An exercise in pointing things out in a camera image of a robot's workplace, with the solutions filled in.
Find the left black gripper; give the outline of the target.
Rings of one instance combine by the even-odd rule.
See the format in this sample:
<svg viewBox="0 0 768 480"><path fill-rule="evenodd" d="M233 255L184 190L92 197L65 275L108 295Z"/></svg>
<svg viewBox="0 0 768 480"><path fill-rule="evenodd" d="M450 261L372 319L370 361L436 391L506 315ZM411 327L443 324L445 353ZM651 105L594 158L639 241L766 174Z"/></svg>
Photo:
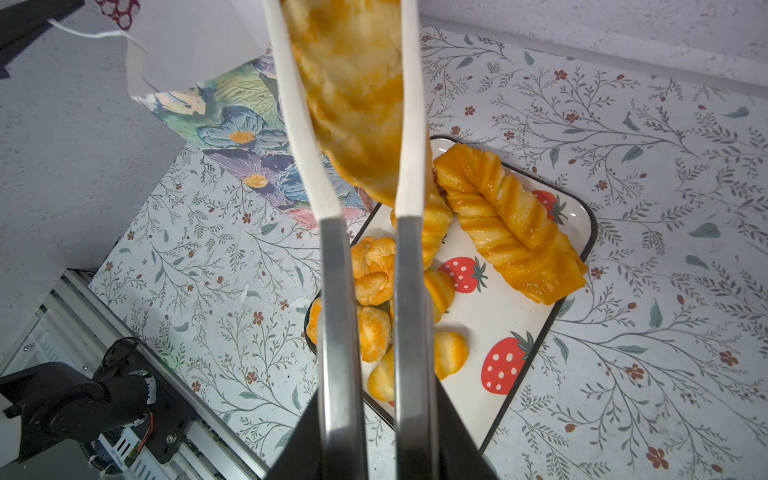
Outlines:
<svg viewBox="0 0 768 480"><path fill-rule="evenodd" d="M1 78L8 64L51 27L84 5L83 0L29 0L1 9Z"/></svg>

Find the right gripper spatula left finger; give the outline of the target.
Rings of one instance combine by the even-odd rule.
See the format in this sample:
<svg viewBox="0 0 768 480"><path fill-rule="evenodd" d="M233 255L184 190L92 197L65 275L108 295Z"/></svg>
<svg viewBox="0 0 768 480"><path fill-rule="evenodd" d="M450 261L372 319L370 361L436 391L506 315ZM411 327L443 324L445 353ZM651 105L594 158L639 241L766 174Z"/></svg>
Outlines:
<svg viewBox="0 0 768 480"><path fill-rule="evenodd" d="M324 314L316 343L321 475L366 479L359 327L347 225L317 147L282 8L278 1L263 5L290 147L319 226Z"/></svg>

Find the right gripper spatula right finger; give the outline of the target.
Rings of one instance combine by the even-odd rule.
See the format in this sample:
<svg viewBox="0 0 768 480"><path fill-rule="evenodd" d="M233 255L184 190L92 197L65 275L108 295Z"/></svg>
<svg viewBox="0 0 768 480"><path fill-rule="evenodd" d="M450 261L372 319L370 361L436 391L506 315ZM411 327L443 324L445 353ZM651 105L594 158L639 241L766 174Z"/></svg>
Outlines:
<svg viewBox="0 0 768 480"><path fill-rule="evenodd" d="M439 477L433 320L423 282L428 133L418 3L401 3L403 132L395 202L395 431L399 479Z"/></svg>

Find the floral paper gift bag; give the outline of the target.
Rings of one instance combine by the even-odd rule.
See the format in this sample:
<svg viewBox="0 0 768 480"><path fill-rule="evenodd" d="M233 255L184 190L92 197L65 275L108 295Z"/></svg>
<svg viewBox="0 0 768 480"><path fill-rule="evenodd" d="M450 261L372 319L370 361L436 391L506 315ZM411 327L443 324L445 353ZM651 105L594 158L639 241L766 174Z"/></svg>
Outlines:
<svg viewBox="0 0 768 480"><path fill-rule="evenodd" d="M260 1L99 1L129 96L273 207L317 221L285 132Z"/></svg>

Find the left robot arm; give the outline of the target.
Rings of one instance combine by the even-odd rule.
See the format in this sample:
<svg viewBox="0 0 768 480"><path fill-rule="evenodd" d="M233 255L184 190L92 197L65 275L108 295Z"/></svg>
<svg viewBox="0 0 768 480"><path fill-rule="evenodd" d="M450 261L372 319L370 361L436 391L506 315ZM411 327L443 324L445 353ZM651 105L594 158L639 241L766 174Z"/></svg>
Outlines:
<svg viewBox="0 0 768 480"><path fill-rule="evenodd" d="M8 63L84 1L21 1L1 9L1 79ZM1 469L24 462L65 439L90 442L135 421L154 431L158 386L140 370L118 375L136 353L138 339L117 360L103 358L93 379L62 362L36 365L1 377Z"/></svg>

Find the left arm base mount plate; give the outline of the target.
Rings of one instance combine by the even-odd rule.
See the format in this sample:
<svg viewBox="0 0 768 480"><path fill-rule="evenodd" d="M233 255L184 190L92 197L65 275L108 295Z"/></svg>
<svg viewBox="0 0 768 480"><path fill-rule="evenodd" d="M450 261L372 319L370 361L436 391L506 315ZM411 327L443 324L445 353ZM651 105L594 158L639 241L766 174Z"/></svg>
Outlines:
<svg viewBox="0 0 768 480"><path fill-rule="evenodd" d="M139 439L128 458L149 452L165 464L186 439L194 411L161 369L143 353L137 337L116 340L106 351L93 380L106 388L110 412Z"/></svg>

